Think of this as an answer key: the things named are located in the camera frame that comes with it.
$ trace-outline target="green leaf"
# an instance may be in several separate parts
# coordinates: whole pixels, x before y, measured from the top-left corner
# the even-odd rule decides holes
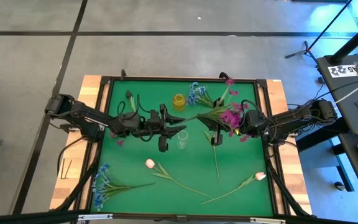
[[[158,166],[160,167],[160,170],[167,176],[169,176],[168,172],[164,169],[164,167],[161,166],[161,163],[158,162]]]
[[[153,175],[157,176],[157,177],[165,178],[165,179],[168,179],[168,180],[172,180],[172,178],[169,175],[159,174],[159,173],[153,173]]]
[[[208,138],[208,140],[211,142],[211,136],[208,134],[208,132],[204,131],[205,136]]]
[[[247,180],[245,180],[243,183],[241,183],[240,187],[244,187],[246,185],[248,185],[249,183],[251,183],[254,180],[254,176],[250,176]]]

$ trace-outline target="computer desk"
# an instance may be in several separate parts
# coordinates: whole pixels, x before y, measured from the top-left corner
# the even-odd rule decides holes
[[[343,59],[342,65],[353,65],[355,62],[358,62],[358,55],[350,55]],[[332,65],[328,63],[326,58],[318,58],[317,63],[319,71],[322,74],[330,91],[335,90],[336,88],[347,83],[358,80],[358,76],[333,78],[328,68],[332,67]],[[349,85],[334,91],[332,96],[334,100],[337,101],[357,87],[358,83]],[[340,117],[334,124],[325,126],[297,140],[296,143],[298,145],[299,151],[301,152],[316,144],[338,136],[341,143],[332,148],[333,154],[337,156],[339,154],[346,153],[358,178],[358,106],[356,106],[356,102],[358,104],[358,91],[337,104],[342,117]],[[338,162],[340,165],[338,171],[344,182],[346,190],[353,191],[349,178],[347,177],[347,174],[342,167],[340,158],[338,158]]]

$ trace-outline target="metal bracket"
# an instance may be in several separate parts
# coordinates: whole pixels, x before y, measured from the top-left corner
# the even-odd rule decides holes
[[[271,218],[250,218],[252,223],[263,223],[263,224],[285,224],[285,220],[276,220]]]
[[[258,80],[256,80],[256,83],[258,83],[262,88],[267,88],[266,79],[258,79]]]
[[[186,215],[177,215],[177,222],[187,222],[187,216]]]
[[[225,72],[221,72],[219,74],[219,78],[224,78],[225,80],[231,79],[230,76],[228,74],[226,74]]]
[[[112,219],[112,214],[79,215],[78,221]]]
[[[121,69],[121,80],[124,80],[124,77],[127,76],[127,73],[124,69]]]

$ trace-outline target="pink tulip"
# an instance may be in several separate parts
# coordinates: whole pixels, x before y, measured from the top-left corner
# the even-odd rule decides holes
[[[237,96],[239,94],[239,92],[235,91],[235,90],[229,90],[229,94],[233,95],[233,96]]]
[[[116,137],[117,137],[117,134],[116,134],[116,133],[110,132],[110,138],[116,138]]]
[[[124,140],[116,141],[117,145],[122,146],[124,144]]]
[[[242,138],[240,138],[240,142],[246,142],[249,139],[249,136],[243,136]]]
[[[263,180],[266,177],[266,174],[264,172],[258,172],[255,174],[255,178],[257,180]]]
[[[229,78],[228,80],[226,80],[226,85],[233,85],[234,84],[234,80]]]
[[[153,169],[154,166],[155,166],[155,163],[152,159],[147,159],[146,162],[145,162],[146,166],[150,169]]]

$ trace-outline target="sticker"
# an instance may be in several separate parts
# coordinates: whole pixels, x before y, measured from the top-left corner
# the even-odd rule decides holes
[[[354,77],[358,76],[358,62],[353,65],[338,65],[328,67],[333,78]]]
[[[358,76],[356,65],[338,65],[328,67],[333,78]]]

